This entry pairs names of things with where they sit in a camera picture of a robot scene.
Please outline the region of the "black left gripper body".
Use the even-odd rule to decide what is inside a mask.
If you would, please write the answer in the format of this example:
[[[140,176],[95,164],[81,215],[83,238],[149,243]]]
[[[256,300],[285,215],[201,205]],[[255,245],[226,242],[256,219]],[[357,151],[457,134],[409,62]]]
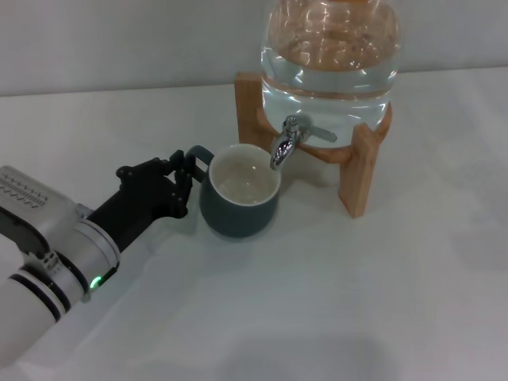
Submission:
[[[160,159],[117,170],[119,190],[90,214],[119,251],[128,248],[154,221],[172,217],[174,181],[158,173]]]

